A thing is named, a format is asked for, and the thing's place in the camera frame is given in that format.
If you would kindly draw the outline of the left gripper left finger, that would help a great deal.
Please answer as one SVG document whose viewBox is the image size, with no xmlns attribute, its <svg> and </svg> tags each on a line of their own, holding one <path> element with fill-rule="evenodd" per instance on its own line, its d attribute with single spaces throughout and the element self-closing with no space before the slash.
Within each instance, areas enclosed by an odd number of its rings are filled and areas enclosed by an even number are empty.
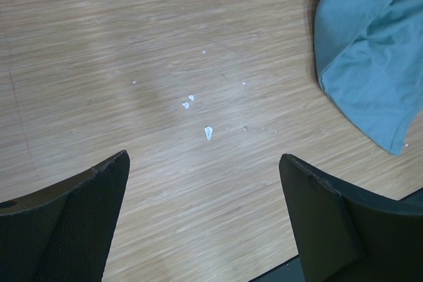
<svg viewBox="0 0 423 282">
<path fill-rule="evenodd" d="M 130 172 L 123 150 L 1 203 L 2 281 L 101 281 Z"/>
</svg>

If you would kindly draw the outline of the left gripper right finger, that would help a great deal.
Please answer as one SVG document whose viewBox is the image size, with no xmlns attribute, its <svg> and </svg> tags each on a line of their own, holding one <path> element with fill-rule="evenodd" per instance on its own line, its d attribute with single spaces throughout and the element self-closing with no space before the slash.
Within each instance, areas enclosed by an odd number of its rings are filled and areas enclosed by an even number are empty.
<svg viewBox="0 0 423 282">
<path fill-rule="evenodd" d="M 375 194 L 291 154 L 280 180 L 306 281 L 421 281 L 422 207 Z"/>
</svg>

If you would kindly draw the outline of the grey-blue t shirt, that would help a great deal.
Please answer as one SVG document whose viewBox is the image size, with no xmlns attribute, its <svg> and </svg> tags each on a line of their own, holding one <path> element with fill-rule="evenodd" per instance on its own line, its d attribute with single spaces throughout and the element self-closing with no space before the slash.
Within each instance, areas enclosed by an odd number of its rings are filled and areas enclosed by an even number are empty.
<svg viewBox="0 0 423 282">
<path fill-rule="evenodd" d="M 336 107 L 392 155 L 422 110 L 422 0 L 320 0 L 318 82 Z"/>
</svg>

